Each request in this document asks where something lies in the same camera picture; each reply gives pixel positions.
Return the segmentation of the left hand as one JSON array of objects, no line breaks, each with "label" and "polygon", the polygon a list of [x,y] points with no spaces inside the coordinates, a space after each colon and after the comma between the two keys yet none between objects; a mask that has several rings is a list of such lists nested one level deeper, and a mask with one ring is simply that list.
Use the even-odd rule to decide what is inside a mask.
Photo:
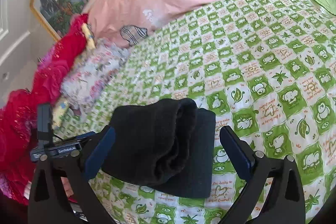
[{"label": "left hand", "polygon": [[63,188],[65,190],[65,193],[66,193],[67,197],[73,196],[74,192],[73,192],[73,190],[71,188],[71,184],[70,184],[68,178],[61,177],[61,180],[62,180]]}]

